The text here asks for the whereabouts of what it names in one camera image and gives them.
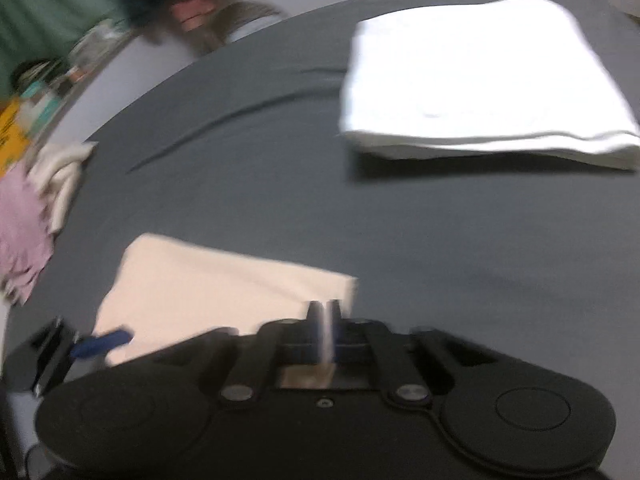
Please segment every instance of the folded white towel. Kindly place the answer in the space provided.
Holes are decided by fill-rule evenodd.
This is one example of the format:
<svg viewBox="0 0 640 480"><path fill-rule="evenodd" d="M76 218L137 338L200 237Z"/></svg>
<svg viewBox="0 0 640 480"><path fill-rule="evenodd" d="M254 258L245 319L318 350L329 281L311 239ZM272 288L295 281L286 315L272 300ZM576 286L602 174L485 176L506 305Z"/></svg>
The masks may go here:
<svg viewBox="0 0 640 480"><path fill-rule="evenodd" d="M420 7L358 25L340 129L391 158L640 160L640 127L575 18L546 0Z"/></svg>

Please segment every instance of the screw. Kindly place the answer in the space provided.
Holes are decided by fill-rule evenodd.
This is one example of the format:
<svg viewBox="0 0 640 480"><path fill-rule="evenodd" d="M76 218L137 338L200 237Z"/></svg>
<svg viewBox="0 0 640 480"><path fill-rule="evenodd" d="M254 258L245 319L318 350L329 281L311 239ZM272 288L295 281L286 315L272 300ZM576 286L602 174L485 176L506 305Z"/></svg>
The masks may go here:
<svg viewBox="0 0 640 480"><path fill-rule="evenodd" d="M323 397L322 399L318 399L316 406L318 408L332 408L334 406L334 402L327 397Z"/></svg>
<svg viewBox="0 0 640 480"><path fill-rule="evenodd" d="M241 402L242 400L249 400L254 396L252 388L245 386L244 384L232 384L223 388L220 395L225 397L226 400L232 400L233 402Z"/></svg>
<svg viewBox="0 0 640 480"><path fill-rule="evenodd" d="M429 391L420 384L403 384L396 390L396 394L403 400L418 402L429 396Z"/></svg>

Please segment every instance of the pile of clothes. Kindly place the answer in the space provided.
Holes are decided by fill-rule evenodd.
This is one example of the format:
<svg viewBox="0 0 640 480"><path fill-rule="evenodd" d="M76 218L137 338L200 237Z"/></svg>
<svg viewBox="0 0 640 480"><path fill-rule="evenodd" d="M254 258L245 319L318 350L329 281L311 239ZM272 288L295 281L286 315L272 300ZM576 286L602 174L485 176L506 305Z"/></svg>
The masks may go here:
<svg viewBox="0 0 640 480"><path fill-rule="evenodd" d="M0 178L0 296L9 303L29 298L53 254L54 237L81 177L94 142L47 144L23 157Z"/></svg>

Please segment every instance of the teal object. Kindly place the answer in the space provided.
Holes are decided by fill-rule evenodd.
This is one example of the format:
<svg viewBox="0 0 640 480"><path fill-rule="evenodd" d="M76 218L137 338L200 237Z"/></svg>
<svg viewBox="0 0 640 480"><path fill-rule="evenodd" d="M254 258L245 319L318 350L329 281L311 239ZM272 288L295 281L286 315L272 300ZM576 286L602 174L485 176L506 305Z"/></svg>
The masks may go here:
<svg viewBox="0 0 640 480"><path fill-rule="evenodd" d="M9 76L22 62L66 57L101 20L124 20L119 0L0 0L0 100L13 93Z"/></svg>

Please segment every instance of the peach folded cloth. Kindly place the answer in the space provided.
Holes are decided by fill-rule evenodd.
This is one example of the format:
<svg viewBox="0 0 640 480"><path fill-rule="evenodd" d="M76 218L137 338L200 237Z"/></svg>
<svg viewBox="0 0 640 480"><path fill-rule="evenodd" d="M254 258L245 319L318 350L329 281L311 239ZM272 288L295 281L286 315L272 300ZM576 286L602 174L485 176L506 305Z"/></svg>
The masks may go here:
<svg viewBox="0 0 640 480"><path fill-rule="evenodd" d="M213 328L247 334L270 320L303 318L311 300L340 300L347 315L355 284L328 270L144 234L126 249L94 332L133 331L131 343L108 355L116 365Z"/></svg>

